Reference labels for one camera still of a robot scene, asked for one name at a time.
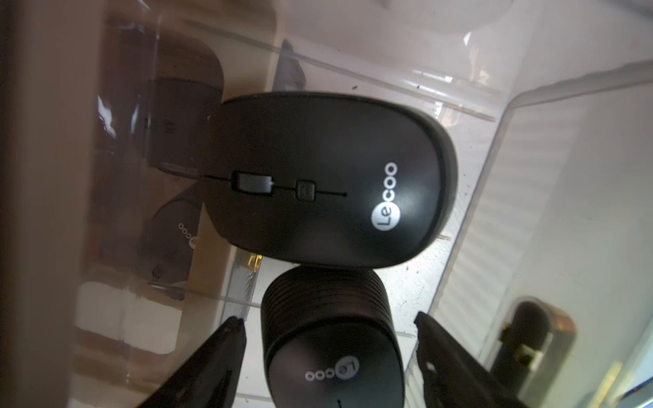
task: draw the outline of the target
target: transparent plastic container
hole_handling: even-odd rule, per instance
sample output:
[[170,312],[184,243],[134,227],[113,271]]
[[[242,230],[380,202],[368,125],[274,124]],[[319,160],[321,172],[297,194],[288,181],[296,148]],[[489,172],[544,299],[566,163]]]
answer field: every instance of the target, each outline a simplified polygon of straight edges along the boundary
[[[407,370],[406,406],[424,406],[413,355],[418,311],[435,316],[489,368],[495,334],[518,295],[539,296],[561,307],[578,326],[577,348],[542,406],[581,407],[595,401],[610,364],[619,361],[632,371],[650,343],[645,329],[647,310],[653,306],[648,300],[653,278],[637,269],[615,294],[609,285],[590,284],[595,279],[613,282],[606,270],[599,277],[581,274],[572,281],[578,287],[566,290],[573,271],[552,263],[551,269],[565,272],[548,276],[539,257],[550,253],[523,255],[543,245],[535,230],[556,221],[547,218],[555,218],[550,192],[566,186],[571,192],[561,194],[572,197],[581,189],[564,185],[560,174],[571,172],[570,166],[579,172],[594,168],[570,153],[578,149],[579,129],[619,118],[628,124],[623,127],[628,135],[650,129],[650,120],[635,108],[653,106],[653,71],[644,64],[635,73],[612,74],[621,75],[617,80],[606,74],[522,92],[653,58],[653,25],[638,7],[589,0],[109,1],[69,407],[138,405],[231,315],[246,320],[247,332],[234,407],[274,406],[263,370],[260,302],[274,278],[294,265],[231,246],[199,206],[189,207],[190,225],[179,222],[173,228],[179,226],[175,232],[189,240],[191,255],[175,258],[166,248],[149,251],[146,245],[148,235],[156,237],[152,225],[162,208],[180,195],[187,201],[184,192],[196,176],[194,158],[185,150],[193,130],[189,128],[188,138],[170,142],[162,137],[179,137],[180,130],[157,122],[164,93],[177,95],[177,102],[190,96],[175,94],[180,91],[165,88],[163,80],[200,83],[223,101],[272,90],[362,95],[412,106],[436,118],[458,155],[454,210],[441,235],[420,255],[376,271],[388,292]],[[612,29],[604,31],[608,22]],[[637,76],[628,79],[629,74]],[[622,88],[626,94],[614,90]],[[632,89],[642,94],[630,95]],[[593,98],[611,91],[621,108],[593,105]],[[603,121],[588,114],[600,114]],[[576,127],[566,125],[570,120]],[[640,139],[640,144],[624,142],[632,150],[622,153],[640,150],[633,171],[650,174],[653,167],[644,157],[653,151]],[[604,141],[596,154],[616,148]],[[594,143],[598,141],[589,141],[588,149]],[[625,166],[624,161],[614,165]],[[586,176],[600,175],[602,168],[596,169]],[[615,179],[606,183],[620,183],[618,175],[626,177],[629,171],[613,170]],[[631,187],[628,197],[638,204],[623,211],[647,222],[649,197],[637,188],[648,190],[648,181],[642,176]],[[599,209],[592,214],[587,219],[575,214],[569,222],[596,226],[611,220]],[[601,228],[613,230],[624,219],[613,221],[614,226]],[[600,259],[600,246],[611,245],[574,249],[586,244],[562,227],[549,234],[558,237],[560,247],[574,251],[573,256],[556,256],[578,259],[583,270],[588,268],[584,259]],[[621,238],[633,236],[645,240],[630,230],[622,231]],[[638,247],[640,266],[650,265],[645,252]],[[615,253],[613,266],[629,256],[625,249]],[[172,269],[163,270],[161,259]],[[640,287],[629,290],[631,285]],[[579,295],[578,290],[587,293]],[[590,305],[600,298],[606,304],[601,313],[620,310],[605,320],[605,330],[629,330],[630,337],[604,336],[601,342],[596,321],[587,329]],[[628,298],[634,300],[627,306],[614,306],[625,305]],[[628,329],[617,329],[624,319],[630,319]],[[620,395],[617,389],[628,389],[626,369],[599,404],[614,401]]]

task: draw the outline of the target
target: black wireless mouse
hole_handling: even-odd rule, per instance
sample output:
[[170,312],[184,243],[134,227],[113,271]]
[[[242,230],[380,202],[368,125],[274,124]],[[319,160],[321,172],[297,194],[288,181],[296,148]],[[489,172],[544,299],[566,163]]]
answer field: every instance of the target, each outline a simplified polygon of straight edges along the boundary
[[200,153],[208,214],[238,247],[290,262],[382,268],[417,255],[453,206],[457,163],[426,114],[328,93],[229,100]]

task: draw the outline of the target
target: white circular logo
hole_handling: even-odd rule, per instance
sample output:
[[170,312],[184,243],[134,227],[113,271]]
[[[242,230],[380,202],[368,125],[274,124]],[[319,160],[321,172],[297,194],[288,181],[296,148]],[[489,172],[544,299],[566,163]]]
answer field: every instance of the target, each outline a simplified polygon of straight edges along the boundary
[[334,370],[339,379],[348,380],[358,373],[359,368],[360,363],[358,362],[358,358],[354,356],[345,356],[338,360]]
[[345,356],[338,360],[335,368],[319,369],[316,372],[307,371],[304,374],[304,378],[307,381],[322,381],[323,379],[331,379],[333,377],[338,377],[341,380],[348,380],[352,378],[358,369],[360,368],[360,363],[358,358],[354,356]]
[[372,225],[379,231],[388,231],[397,226],[401,217],[402,212],[397,204],[383,201],[372,210]]

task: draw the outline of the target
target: mouse scroll wheel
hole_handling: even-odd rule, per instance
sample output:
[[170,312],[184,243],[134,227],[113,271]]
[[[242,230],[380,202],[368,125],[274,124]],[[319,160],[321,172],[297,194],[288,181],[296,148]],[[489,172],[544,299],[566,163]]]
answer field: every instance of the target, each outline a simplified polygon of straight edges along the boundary
[[259,174],[236,173],[234,189],[251,194],[272,194],[272,176]]

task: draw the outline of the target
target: black plastic piece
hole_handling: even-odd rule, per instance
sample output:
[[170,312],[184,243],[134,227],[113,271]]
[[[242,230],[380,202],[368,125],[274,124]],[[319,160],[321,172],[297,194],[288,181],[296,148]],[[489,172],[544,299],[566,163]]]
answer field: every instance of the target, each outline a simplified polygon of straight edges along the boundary
[[[188,280],[201,209],[197,183],[159,208],[138,243],[136,273],[140,277],[163,285]],[[183,291],[167,293],[171,298],[183,299]]]
[[231,407],[246,343],[243,320],[230,317],[139,407]]
[[198,178],[199,146],[208,118],[222,99],[222,88],[179,78],[148,84],[142,108],[142,140],[137,146],[148,164],[175,176]]
[[261,304],[277,408],[401,408],[404,371],[383,283],[371,270],[299,266]]
[[315,183],[299,180],[297,182],[296,196],[299,201],[315,201]]
[[[447,132],[426,114],[324,93],[269,93],[211,115],[200,171],[220,235],[269,257],[380,268],[414,257],[453,206],[457,164]],[[269,196],[234,191],[234,172],[273,177]],[[300,180],[315,200],[298,200]]]
[[427,408],[526,408],[432,317],[419,312],[415,324]]

